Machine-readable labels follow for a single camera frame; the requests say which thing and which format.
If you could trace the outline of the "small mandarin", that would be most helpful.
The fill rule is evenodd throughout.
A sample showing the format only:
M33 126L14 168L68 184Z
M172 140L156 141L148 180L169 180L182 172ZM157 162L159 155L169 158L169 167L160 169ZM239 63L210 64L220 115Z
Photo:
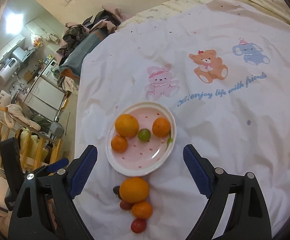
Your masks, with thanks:
M111 140L111 148L117 153L123 153L128 148L128 141L125 137L117 135Z
M153 207L147 201L142 201L133 205L131 212L135 218L148 219L153 214Z
M170 122L163 117L157 118L152 125L152 132L156 137L164 138L169 135Z

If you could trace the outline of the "pink strawberry ceramic plate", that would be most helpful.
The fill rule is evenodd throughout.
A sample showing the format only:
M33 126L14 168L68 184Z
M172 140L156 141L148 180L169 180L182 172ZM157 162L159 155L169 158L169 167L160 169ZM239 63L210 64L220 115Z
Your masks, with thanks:
M168 108L157 102L138 102L119 114L110 127L106 157L120 174L142 177L167 160L176 135L175 118Z

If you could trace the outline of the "large orange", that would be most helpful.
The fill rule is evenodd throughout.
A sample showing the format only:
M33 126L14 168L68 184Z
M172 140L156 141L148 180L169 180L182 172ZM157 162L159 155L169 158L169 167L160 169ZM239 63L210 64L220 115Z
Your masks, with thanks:
M138 203L149 196L149 184L141 177L126 179L120 186L119 194L123 201Z

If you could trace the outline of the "white cartoon bed sheet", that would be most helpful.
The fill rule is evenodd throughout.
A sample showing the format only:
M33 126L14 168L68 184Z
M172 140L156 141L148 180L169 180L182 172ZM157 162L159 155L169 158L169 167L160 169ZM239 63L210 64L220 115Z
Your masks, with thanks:
M127 107L149 99L149 78L170 68L178 81L158 102L175 117L167 161L147 180L154 213L131 232L113 187L124 180L108 163L106 135ZM234 1L214 0L166 20L129 24L102 41L82 64L75 154L98 159L74 200L95 239L185 239L198 220L201 195L182 157L192 144L231 174L259 181L277 233L290 216L290 25Z

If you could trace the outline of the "pile of dark clothes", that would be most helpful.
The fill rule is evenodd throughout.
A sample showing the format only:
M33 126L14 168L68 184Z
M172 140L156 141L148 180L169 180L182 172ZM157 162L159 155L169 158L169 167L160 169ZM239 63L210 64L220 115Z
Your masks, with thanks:
M67 93L78 94L82 63L106 37L131 16L120 8L103 5L96 16L87 18L82 24L68 22L64 26L61 44L56 51L60 75L57 86Z

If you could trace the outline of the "medium orange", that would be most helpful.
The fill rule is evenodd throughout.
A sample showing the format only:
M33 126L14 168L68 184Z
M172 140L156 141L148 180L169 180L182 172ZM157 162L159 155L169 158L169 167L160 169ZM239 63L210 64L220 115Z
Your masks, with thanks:
M115 121L116 132L126 138L135 137L139 127L138 120L130 114L122 114Z

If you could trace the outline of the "white washing machine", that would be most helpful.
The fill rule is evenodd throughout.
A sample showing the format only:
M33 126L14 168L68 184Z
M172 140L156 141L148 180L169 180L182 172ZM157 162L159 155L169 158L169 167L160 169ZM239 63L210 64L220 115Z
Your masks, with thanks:
M60 70L58 68L57 61L55 59L52 59L47 67L44 69L41 77L53 86L58 87L57 83L59 75Z

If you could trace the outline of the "red cherry tomato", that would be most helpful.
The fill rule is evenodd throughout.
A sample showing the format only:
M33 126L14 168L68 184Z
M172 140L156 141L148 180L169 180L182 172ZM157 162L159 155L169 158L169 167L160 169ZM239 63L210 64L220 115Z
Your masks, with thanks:
M131 223L131 231L138 234L145 231L147 227L147 222L145 219L137 218Z
M133 203L128 203L123 200L120 202L120 208L122 210L131 210L132 207L133 207Z

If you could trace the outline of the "white kitchen cabinet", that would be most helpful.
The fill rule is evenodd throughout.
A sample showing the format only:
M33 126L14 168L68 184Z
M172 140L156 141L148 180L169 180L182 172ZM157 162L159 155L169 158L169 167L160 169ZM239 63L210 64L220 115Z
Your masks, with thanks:
M64 96L61 90L39 77L28 90L23 102L38 114L54 121Z

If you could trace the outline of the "green cherry tomato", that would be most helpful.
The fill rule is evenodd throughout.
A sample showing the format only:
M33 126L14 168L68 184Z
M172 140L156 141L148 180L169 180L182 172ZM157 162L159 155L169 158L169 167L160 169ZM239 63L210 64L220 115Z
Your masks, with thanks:
M137 135L138 139L142 142L148 142L150 140L150 137L151 137L151 132L149 129L141 129L139 132L138 132L138 135Z

